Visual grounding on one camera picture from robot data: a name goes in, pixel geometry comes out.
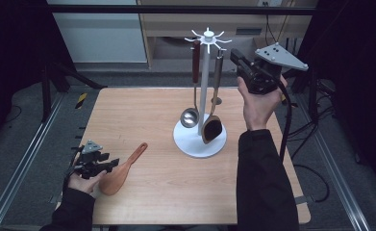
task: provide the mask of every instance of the black curtain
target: black curtain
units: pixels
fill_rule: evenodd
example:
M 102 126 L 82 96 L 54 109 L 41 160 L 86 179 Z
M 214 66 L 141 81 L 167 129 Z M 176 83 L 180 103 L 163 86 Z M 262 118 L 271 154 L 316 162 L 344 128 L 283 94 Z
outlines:
M 334 2 L 319 1 L 326 6 Z M 308 39 L 305 47 L 314 49 L 302 49 L 302 56 L 318 78 L 335 83 L 338 118 L 357 155 L 376 172 L 376 2 L 350 0 L 344 6 L 332 17 L 311 23 L 305 38 L 315 36 L 318 44 Z M 336 20 L 319 39 L 319 29 L 326 30 L 319 25 L 330 25 L 331 18 Z M 305 86 L 309 80 L 311 76 L 304 75 L 295 82 Z
M 47 5 L 45 0 L 33 1 Z M 47 64 L 74 64 L 50 12 L 30 11 L 31 1 L 0 0 L 0 127 L 18 90 L 40 82 Z M 67 90 L 64 75 L 53 71 L 50 79 L 59 90 Z

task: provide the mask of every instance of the aluminum rail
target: aluminum rail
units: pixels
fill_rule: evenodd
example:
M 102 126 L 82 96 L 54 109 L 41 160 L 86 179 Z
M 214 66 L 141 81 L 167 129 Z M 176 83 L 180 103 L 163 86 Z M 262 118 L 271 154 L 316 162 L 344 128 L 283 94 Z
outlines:
M 198 14 L 268 14 L 316 15 L 334 10 L 287 7 L 236 7 L 236 6 L 169 6 L 169 5 L 28 5 L 27 10 L 52 13 L 198 13 Z
M 17 166 L 16 170 L 11 177 L 7 187 L 4 189 L 0 197 L 0 224 L 2 219 L 4 218 L 5 214 L 8 212 L 9 207 L 11 206 L 14 197 L 16 196 L 17 191 L 19 190 L 20 185 L 22 184 L 26 173 L 29 170 L 29 167 L 32 164 L 32 161 L 38 154 L 38 150 L 43 143 L 44 138 L 46 137 L 49 128 L 51 127 L 57 112 L 62 104 L 64 98 L 63 93 L 58 93 L 54 103 L 53 103 L 53 110 L 45 122 L 42 122 L 38 128 L 37 133 L 35 134 L 34 138 L 32 139 L 29 147 L 26 149 L 25 154 L 22 157 L 19 165 Z
M 309 114 L 307 112 L 307 103 L 305 102 L 303 97 L 298 96 L 295 94 L 297 102 L 304 113 L 304 116 L 308 122 L 311 121 Z M 326 141 L 323 139 L 322 134 L 320 133 L 319 129 L 316 130 L 314 135 L 317 147 L 320 149 L 319 153 L 321 154 L 321 158 L 323 163 L 328 170 L 328 174 L 331 177 L 335 189 L 338 192 L 338 196 L 340 201 L 343 204 L 343 207 L 346 211 L 347 216 L 349 216 L 350 221 L 352 222 L 353 228 L 357 231 L 369 231 L 370 227 L 364 217 L 364 214 L 353 195 L 352 191 L 350 190 L 349 186 L 346 183 L 346 180 L 343 177 L 334 157 L 329 149 Z

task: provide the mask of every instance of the metal frame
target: metal frame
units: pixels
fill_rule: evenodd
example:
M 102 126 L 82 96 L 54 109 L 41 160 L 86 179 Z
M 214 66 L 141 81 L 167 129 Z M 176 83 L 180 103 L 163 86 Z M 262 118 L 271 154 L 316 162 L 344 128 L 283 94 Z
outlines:
M 199 13 L 199 14 L 269 14 L 269 15 L 323 15 L 334 10 L 317 8 L 266 8 L 266 7 L 230 7 L 230 6 L 163 6 L 163 5 L 22 5 L 26 11 L 47 11 L 48 13 Z M 57 102 L 55 110 L 46 122 L 42 123 L 33 142 L 28 147 L 22 161 L 15 170 L 7 188 L 0 198 L 0 223 L 7 213 L 20 184 L 26 175 L 45 134 L 54 120 L 62 99 Z M 370 230 L 356 199 L 340 173 L 332 154 L 322 137 L 318 134 L 316 141 L 322 150 L 322 159 L 331 178 L 334 180 L 340 200 L 345 207 L 352 225 L 356 230 Z

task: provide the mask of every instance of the white round base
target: white round base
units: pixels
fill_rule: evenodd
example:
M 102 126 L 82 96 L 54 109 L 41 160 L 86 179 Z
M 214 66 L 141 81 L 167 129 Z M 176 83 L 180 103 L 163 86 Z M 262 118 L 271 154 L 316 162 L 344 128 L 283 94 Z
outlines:
M 208 117 L 209 115 L 205 114 L 204 120 L 206 121 Z M 226 143 L 226 129 L 223 124 L 221 124 L 221 126 L 221 134 L 208 144 L 204 144 L 202 136 L 198 135 L 198 125 L 192 128 L 186 128 L 182 125 L 181 121 L 178 121 L 173 130 L 173 139 L 179 149 L 189 156 L 194 158 L 208 158 L 219 152 Z

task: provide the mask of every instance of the motion capture device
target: motion capture device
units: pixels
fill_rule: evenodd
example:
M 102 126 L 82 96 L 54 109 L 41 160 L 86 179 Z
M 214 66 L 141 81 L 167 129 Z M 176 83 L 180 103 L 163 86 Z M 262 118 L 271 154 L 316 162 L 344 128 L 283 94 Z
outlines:
M 230 60 L 238 67 L 237 75 L 244 79 L 248 91 L 253 94 L 267 94 L 280 84 L 282 67 L 306 71 L 308 65 L 299 61 L 278 42 L 263 49 L 257 49 L 254 62 L 247 60 L 237 49 L 232 49 Z
M 107 161 L 110 157 L 110 153 L 101 153 L 100 150 L 102 149 L 103 146 L 91 140 L 88 140 L 86 145 L 82 145 L 76 149 L 71 159 L 70 167 L 65 173 L 63 191 L 67 189 L 68 179 L 73 173 L 79 174 L 83 179 L 89 179 L 98 175 L 103 170 L 112 172 L 113 168 L 118 166 L 119 158 L 108 163 L 99 163 Z M 80 155 L 76 163 L 74 163 L 77 153 L 80 153 Z

